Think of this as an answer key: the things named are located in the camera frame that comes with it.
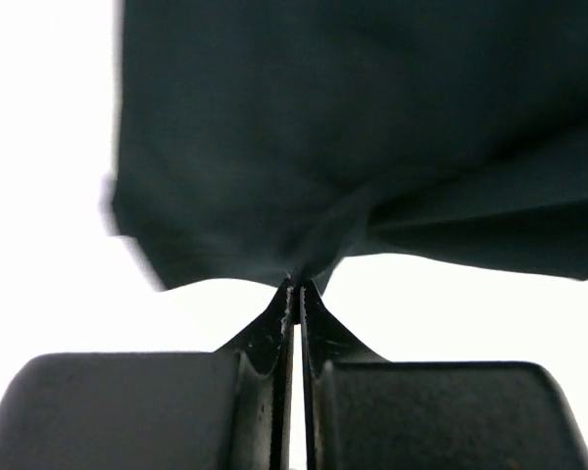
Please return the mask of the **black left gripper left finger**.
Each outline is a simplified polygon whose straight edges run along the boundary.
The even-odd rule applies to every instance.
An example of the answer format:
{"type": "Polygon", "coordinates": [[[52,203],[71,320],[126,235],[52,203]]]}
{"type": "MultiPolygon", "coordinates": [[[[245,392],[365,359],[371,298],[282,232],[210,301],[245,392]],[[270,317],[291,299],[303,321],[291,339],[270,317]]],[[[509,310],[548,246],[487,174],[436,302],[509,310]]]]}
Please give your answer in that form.
{"type": "Polygon", "coordinates": [[[214,352],[49,353],[0,402],[0,470],[285,469],[294,286],[214,352]]]}

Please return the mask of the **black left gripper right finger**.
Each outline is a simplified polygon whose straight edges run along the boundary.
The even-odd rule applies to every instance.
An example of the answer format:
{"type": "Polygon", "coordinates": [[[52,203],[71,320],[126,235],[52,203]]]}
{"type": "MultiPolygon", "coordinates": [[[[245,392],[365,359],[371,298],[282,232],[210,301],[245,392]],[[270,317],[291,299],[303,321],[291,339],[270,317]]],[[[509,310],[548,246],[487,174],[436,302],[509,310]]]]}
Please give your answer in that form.
{"type": "Polygon", "coordinates": [[[588,469],[554,377],[523,361],[392,362],[299,294],[311,469],[588,469]]]}

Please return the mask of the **black t-shirt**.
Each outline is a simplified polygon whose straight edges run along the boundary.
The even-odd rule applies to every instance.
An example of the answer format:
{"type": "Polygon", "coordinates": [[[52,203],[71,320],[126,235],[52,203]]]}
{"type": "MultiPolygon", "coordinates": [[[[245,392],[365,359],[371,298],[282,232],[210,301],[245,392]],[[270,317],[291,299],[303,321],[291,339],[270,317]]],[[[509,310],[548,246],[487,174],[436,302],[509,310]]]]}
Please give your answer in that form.
{"type": "Polygon", "coordinates": [[[588,1],[127,1],[111,209],[169,289],[588,279],[588,1]]]}

